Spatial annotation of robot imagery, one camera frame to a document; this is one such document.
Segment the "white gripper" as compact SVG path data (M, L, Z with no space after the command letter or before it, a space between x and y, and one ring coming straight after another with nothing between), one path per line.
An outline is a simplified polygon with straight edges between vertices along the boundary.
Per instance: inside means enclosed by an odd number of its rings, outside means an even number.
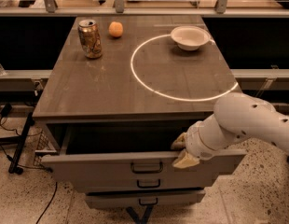
M215 151L207 147L200 138L201 121L191 125L186 133L181 133L171 144L171 149L183 149L178 158L173 161L174 168L185 169L198 165L200 160L211 159Z

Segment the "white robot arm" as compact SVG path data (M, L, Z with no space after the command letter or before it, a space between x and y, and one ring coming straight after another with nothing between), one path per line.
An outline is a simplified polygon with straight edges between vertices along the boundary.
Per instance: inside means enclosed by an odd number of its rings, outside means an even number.
M215 102L210 117L191 125L172 143L172 148L180 151L172 166L195 166L249 138L263 140L289 155L289 116L267 101L244 93L228 93Z

